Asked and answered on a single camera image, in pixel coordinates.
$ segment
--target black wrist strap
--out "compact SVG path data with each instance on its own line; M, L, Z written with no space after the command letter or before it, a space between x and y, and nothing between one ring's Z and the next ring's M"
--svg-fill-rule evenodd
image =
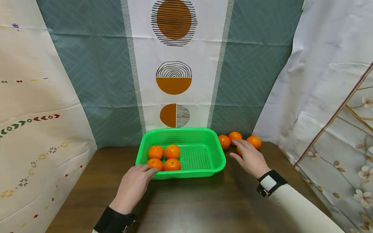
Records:
M135 221L134 214L124 215L106 207L94 229L99 233L125 233Z
M267 176L270 176L273 180L276 181L276 185L273 186L270 190L265 190L264 187L260 184L260 182ZM259 179L259 185L257 188L257 191L262 195L262 196L270 196L276 189L278 189L280 186L287 184L288 182L280 176L279 173L277 173L275 170L270 170L266 174L262 175Z

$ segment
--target basket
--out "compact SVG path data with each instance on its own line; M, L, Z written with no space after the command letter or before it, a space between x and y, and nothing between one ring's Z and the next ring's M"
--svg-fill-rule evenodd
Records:
M160 171L154 180L212 176L223 170L226 158L217 134L208 128L155 129L141 140L136 165L146 164L147 152L152 145L165 149L175 144L180 147L180 171Z

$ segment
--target striped circle design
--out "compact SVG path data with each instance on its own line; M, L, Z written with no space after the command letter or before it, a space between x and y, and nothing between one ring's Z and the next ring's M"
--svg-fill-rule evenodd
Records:
M163 92L178 95L190 87L192 70L183 62L164 62L157 70L156 79Z
M158 0L153 5L153 31L167 46L186 45L192 40L197 23L194 6L189 0Z
M190 120L189 110L180 104L168 104L161 109L161 121L171 128L182 128Z

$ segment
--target wooden table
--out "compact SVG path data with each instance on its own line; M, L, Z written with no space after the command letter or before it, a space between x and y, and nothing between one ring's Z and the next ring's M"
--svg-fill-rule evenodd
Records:
M258 181L226 152L227 165L212 177L155 180L135 208L139 233L296 232L286 214L256 191ZM91 233L114 198L122 176L135 164L138 147L98 150L47 233ZM280 149L263 143L270 168L313 204L330 213Z

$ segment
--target white sleeve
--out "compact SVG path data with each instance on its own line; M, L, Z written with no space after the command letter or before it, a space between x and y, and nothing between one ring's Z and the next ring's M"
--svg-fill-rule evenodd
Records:
M278 187L269 198L289 214L302 233L344 232L328 216L288 184Z

